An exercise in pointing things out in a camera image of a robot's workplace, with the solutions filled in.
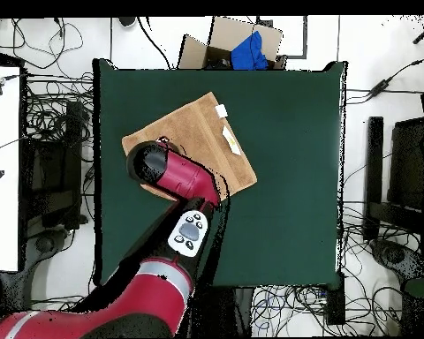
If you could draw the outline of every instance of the red robot arm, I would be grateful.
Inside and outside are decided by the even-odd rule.
[[[5,316],[0,320],[0,339],[172,337],[177,333],[220,201],[215,179],[200,164],[158,141],[136,146],[127,157],[127,169],[134,179],[178,201],[144,241],[140,248],[144,259],[135,266],[122,293],[87,313],[27,311]]]

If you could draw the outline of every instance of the green tabletop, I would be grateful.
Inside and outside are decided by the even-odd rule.
[[[101,61],[102,281],[172,204],[127,176],[121,139],[212,92],[258,178],[231,197],[214,285],[336,284],[343,69],[120,71]]]

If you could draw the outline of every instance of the folded towel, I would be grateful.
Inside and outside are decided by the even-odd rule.
[[[128,155],[133,147],[143,141],[156,140],[164,136],[178,147],[181,154],[185,153],[188,158],[199,162],[214,173],[222,200],[226,198],[226,189],[220,175],[226,179],[231,196],[255,184],[256,175],[228,121],[225,117],[218,116],[217,105],[215,96],[208,93],[134,134],[123,137],[125,154]],[[223,136],[224,126],[237,143],[240,154],[231,151],[228,140]],[[142,187],[155,195],[172,200],[164,192],[147,185]]]

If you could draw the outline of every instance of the white control panel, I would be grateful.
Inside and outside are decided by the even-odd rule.
[[[208,220],[202,212],[185,212],[168,237],[168,245],[181,255],[194,257],[200,250],[207,231]]]

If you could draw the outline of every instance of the blue cloth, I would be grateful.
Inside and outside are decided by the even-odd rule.
[[[231,52],[232,68],[234,70],[264,70],[269,63],[261,52],[262,38],[259,31],[248,36]]]

